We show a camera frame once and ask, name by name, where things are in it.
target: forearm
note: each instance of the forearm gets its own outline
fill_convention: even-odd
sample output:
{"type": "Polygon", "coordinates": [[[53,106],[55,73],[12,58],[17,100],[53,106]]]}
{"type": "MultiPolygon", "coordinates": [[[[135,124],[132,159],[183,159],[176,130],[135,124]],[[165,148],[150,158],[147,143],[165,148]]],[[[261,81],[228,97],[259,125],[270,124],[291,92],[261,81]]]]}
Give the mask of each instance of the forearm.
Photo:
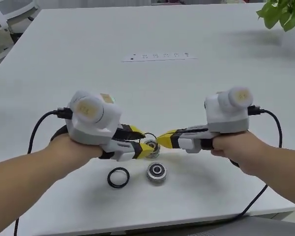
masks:
{"type": "Polygon", "coordinates": [[[1,162],[0,232],[70,171],[70,164],[45,150],[1,162]]]}
{"type": "Polygon", "coordinates": [[[257,177],[295,203],[295,150],[269,147],[264,153],[257,177]]]}

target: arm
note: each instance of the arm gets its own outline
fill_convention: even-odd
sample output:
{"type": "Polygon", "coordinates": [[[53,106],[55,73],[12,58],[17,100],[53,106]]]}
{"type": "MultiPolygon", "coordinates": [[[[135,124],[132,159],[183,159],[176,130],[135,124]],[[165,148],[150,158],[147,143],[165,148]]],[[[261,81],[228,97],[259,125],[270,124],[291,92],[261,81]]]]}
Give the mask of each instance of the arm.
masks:
{"type": "Polygon", "coordinates": [[[61,135],[42,151],[1,162],[0,232],[31,208],[57,180],[101,154],[99,147],[84,146],[61,135]]]}
{"type": "Polygon", "coordinates": [[[295,150],[270,147],[256,176],[282,197],[295,203],[295,150]]]}
{"type": "Polygon", "coordinates": [[[295,203],[295,150],[271,147],[250,132],[218,136],[213,146],[213,155],[237,162],[243,172],[295,203]]]}

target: power outlet strip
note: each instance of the power outlet strip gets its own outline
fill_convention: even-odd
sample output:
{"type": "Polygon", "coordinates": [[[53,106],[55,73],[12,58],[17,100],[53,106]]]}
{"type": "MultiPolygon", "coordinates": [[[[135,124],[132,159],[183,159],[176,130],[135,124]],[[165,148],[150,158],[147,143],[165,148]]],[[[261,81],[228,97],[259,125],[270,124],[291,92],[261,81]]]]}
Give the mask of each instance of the power outlet strip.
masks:
{"type": "Polygon", "coordinates": [[[189,53],[145,53],[126,56],[123,62],[197,59],[189,53]]]}

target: green plant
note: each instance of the green plant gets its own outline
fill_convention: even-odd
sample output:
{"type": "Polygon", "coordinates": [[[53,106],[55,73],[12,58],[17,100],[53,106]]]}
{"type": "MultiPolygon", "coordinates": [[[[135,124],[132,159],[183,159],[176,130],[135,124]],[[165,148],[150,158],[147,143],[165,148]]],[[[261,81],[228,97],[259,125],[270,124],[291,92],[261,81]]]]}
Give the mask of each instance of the green plant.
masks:
{"type": "Polygon", "coordinates": [[[295,0],[270,0],[257,14],[268,29],[279,21],[284,31],[289,31],[295,27],[295,0]]]}

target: black rubber o-ring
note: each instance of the black rubber o-ring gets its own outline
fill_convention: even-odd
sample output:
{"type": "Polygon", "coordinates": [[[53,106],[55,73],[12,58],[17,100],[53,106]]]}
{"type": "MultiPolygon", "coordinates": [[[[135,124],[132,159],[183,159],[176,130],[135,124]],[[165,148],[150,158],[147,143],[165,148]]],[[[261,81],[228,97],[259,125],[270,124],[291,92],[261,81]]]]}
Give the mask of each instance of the black rubber o-ring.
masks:
{"type": "Polygon", "coordinates": [[[107,182],[108,184],[113,187],[113,188],[123,188],[124,186],[127,185],[127,183],[129,182],[129,179],[130,179],[130,173],[127,171],[127,169],[123,168],[123,167],[117,167],[117,168],[114,168],[112,171],[109,172],[108,176],[107,176],[107,182]],[[110,180],[110,177],[112,176],[112,173],[116,172],[116,171],[124,171],[127,175],[127,180],[125,183],[123,184],[120,184],[120,185],[117,185],[117,184],[114,184],[111,180],[110,180]]]}

